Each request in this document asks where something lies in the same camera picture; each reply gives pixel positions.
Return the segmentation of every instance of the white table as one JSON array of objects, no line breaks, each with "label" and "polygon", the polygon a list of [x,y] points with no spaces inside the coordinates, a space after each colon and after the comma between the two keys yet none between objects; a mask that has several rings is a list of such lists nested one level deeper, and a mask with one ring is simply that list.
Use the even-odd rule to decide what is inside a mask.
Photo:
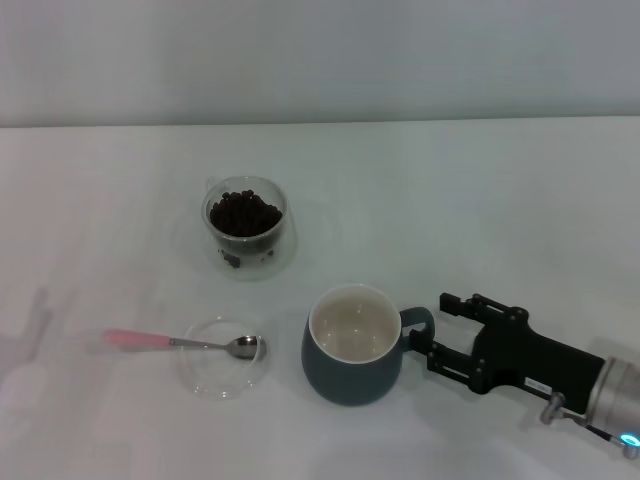
[{"label": "white table", "polygon": [[[438,296],[481,292],[543,335],[640,361],[640,118],[0,131],[0,477],[7,480],[637,478],[639,463],[543,401],[476,396],[410,355],[381,401],[306,383],[306,313],[360,281],[478,327]],[[261,282],[203,252],[207,177],[289,196],[299,248]],[[102,354],[104,327],[179,335],[233,312],[263,326],[267,376],[196,397],[174,352]]]}]

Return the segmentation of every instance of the label sticker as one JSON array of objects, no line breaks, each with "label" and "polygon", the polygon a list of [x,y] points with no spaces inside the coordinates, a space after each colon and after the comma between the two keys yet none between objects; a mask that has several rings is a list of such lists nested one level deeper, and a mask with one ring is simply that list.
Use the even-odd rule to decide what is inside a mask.
[{"label": "label sticker", "polygon": [[549,385],[536,382],[533,378],[524,377],[524,384],[529,388],[533,388],[534,390],[538,390],[539,392],[546,393],[547,395],[551,395],[551,392],[553,392],[552,388]]}]

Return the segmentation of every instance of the metal spoon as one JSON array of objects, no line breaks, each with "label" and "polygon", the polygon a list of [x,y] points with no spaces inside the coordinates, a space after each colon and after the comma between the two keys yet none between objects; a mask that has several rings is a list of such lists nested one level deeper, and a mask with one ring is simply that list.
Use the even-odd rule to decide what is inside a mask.
[{"label": "metal spoon", "polygon": [[133,332],[131,330],[107,330],[102,336],[103,340],[109,345],[124,348],[167,348],[167,347],[186,347],[186,348],[213,348],[216,350],[225,350],[232,357],[242,360],[253,360],[258,352],[259,337],[247,335],[238,337],[230,341],[226,345],[217,343],[198,342],[196,340],[187,340],[185,338],[172,338],[166,335],[156,335],[154,333]]}]

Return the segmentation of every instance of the gray wall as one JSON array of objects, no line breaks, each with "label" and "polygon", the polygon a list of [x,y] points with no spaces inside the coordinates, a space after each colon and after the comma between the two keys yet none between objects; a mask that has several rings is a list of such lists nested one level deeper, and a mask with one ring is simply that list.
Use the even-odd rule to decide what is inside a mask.
[{"label": "gray wall", "polygon": [[0,125],[640,114],[639,0],[0,0]]}]

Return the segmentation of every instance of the ceramic mug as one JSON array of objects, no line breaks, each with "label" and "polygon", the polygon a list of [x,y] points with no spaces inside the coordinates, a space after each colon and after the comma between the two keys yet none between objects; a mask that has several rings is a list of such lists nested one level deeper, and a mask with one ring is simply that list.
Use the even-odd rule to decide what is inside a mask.
[{"label": "ceramic mug", "polygon": [[341,405],[378,400],[393,387],[409,350],[402,328],[420,323],[435,332],[424,307],[399,312],[386,294],[367,285],[332,288],[311,309],[302,340],[309,383]]}]

